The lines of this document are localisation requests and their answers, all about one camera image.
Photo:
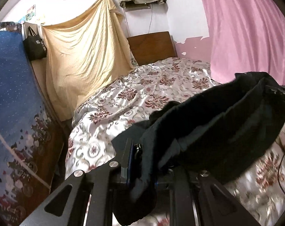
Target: floral mattress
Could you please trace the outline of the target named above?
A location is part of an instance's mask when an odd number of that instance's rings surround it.
[[[147,120],[169,101],[184,102],[218,83],[206,62],[168,58],[137,67],[90,97],[75,112],[66,156],[66,178],[89,172],[115,156],[111,140],[133,123]],[[277,170],[285,149],[285,125],[266,154],[237,180],[226,185],[262,226],[273,226],[285,209]],[[280,168],[285,190],[285,159]],[[169,200],[160,198],[154,212],[133,225],[168,226]],[[113,216],[113,225],[119,225]]]

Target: pink curtain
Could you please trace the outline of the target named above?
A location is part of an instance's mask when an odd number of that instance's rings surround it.
[[[285,17],[273,0],[203,0],[210,37],[212,78],[266,71],[285,85]]]

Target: peeling paint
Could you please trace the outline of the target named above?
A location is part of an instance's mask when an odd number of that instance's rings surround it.
[[[210,37],[192,37],[187,38],[185,43],[176,43],[175,48],[178,56],[191,59],[191,60],[202,60],[210,62],[211,60],[211,49],[212,39]]]

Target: wooden bed frame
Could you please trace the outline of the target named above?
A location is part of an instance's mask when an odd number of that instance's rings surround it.
[[[128,42],[139,66],[177,57],[168,31],[128,37]]]

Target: black fabric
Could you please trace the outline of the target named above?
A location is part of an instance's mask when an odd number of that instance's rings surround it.
[[[154,187],[157,172],[171,158],[188,170],[206,169],[224,184],[261,157],[285,122],[285,103],[266,94],[266,85],[279,86],[266,72],[237,73],[234,81],[157,112],[152,121],[134,124],[117,136],[114,148],[121,150],[128,137],[143,148],[141,176],[113,206],[119,223],[130,225],[152,211],[155,197],[148,205],[138,200]],[[141,211],[131,211],[128,218],[131,205]]]
[[[30,61],[42,59],[47,56],[47,48],[41,37],[29,26],[29,35],[23,41],[24,49]]]

